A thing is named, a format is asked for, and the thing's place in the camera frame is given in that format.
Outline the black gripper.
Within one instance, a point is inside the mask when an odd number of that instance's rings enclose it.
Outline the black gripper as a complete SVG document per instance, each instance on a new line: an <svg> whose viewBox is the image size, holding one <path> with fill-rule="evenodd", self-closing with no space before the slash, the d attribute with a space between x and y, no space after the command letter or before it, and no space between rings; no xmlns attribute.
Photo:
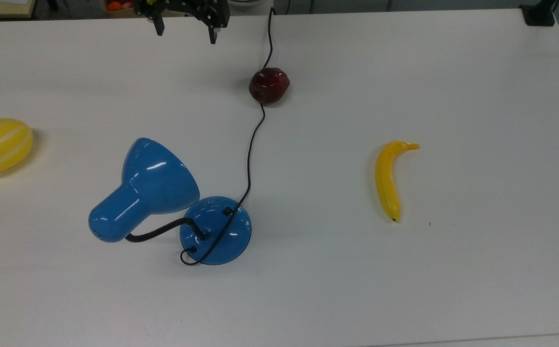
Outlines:
<svg viewBox="0 0 559 347"><path fill-rule="evenodd" d="M230 9L226 0L135 0L134 12L153 22L156 33L164 33L163 13L172 11L195 17L208 27L209 41L216 44L219 28L227 27Z"/></svg>

